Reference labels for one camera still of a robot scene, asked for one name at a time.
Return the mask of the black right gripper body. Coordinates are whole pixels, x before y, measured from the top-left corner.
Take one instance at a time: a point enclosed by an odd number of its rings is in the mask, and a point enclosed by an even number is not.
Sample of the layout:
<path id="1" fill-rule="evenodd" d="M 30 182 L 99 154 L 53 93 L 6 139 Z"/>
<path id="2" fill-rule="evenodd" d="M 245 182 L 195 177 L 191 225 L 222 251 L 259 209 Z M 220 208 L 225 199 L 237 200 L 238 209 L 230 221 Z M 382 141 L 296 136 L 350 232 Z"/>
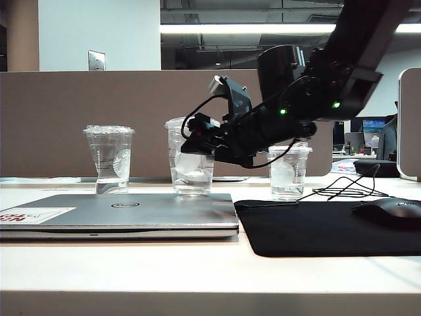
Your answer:
<path id="1" fill-rule="evenodd" d="M 279 107 L 255 107 L 237 115 L 224 115 L 223 120 L 214 151 L 218 162 L 254 167 L 256 153 L 280 141 Z"/>

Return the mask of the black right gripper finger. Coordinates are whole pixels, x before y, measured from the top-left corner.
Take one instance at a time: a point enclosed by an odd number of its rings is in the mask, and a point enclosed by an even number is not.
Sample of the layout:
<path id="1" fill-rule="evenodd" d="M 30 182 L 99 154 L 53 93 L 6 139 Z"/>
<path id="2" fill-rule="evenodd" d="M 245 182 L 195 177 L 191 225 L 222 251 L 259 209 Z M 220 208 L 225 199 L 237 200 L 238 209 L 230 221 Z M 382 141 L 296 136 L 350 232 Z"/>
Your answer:
<path id="1" fill-rule="evenodd" d="M 203 113 L 197 113 L 194 116 L 194 124 L 196 127 L 201 127 L 201 128 L 211 128 L 211 127 L 220 127 L 220 123 L 213 119 L 210 118 L 208 115 L 205 115 Z"/>
<path id="2" fill-rule="evenodd" d="M 188 154 L 213 155 L 217 148 L 217 145 L 212 142 L 215 128 L 210 119 L 184 120 L 181 132 L 185 142 L 180 151 Z"/>

